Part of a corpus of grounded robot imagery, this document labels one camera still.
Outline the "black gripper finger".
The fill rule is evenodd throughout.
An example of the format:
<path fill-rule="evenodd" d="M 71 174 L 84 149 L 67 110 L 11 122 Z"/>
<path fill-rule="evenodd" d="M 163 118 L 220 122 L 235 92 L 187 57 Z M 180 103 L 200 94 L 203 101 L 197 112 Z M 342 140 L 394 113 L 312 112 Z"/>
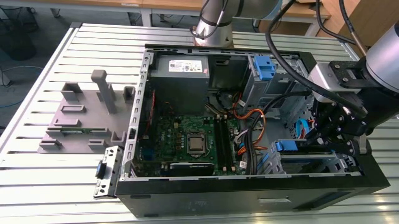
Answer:
<path fill-rule="evenodd" d="M 305 145 L 344 145 L 339 139 L 340 125 L 344 121 L 343 111 L 337 103 L 321 103 L 313 100 L 312 105 L 313 128 L 305 135 Z"/>
<path fill-rule="evenodd" d="M 366 133 L 352 135 L 343 132 L 337 127 L 327 138 L 327 149 L 347 156 L 368 154 L 368 140 Z"/>

